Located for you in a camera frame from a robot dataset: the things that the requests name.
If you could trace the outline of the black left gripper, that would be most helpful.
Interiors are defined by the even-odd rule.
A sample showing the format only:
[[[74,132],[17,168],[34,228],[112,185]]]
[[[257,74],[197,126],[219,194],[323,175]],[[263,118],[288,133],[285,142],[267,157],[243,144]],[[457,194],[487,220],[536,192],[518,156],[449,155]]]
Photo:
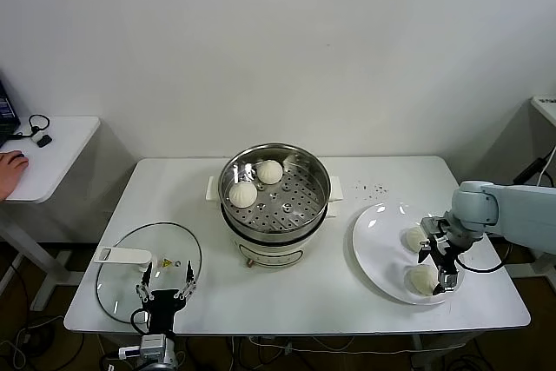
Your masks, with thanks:
[[[142,279],[136,284],[136,293],[142,302],[142,307],[149,314],[148,334],[149,335],[170,335],[174,330],[175,314],[186,306],[186,300],[196,290],[195,271],[188,261],[185,271],[185,281],[183,286],[177,289],[155,290],[152,294],[149,289],[150,277],[152,273],[152,263],[150,262],[146,271],[142,274]]]

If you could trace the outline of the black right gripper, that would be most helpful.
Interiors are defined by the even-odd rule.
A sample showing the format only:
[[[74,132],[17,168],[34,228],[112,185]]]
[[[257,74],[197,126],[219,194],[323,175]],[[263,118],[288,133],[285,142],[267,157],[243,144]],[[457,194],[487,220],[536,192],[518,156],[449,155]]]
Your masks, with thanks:
[[[418,263],[423,263],[429,256],[439,270],[438,284],[434,287],[434,294],[454,291],[458,284],[458,269],[456,258],[460,249],[455,247],[445,236],[431,235],[426,241],[420,242]]]

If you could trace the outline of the person's hand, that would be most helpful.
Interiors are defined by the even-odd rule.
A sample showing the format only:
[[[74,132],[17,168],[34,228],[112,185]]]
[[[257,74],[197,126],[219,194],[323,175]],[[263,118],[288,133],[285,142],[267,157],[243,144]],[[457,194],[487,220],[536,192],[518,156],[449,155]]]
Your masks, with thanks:
[[[29,166],[29,159],[21,150],[2,153],[0,160],[0,200],[5,201],[16,189]]]

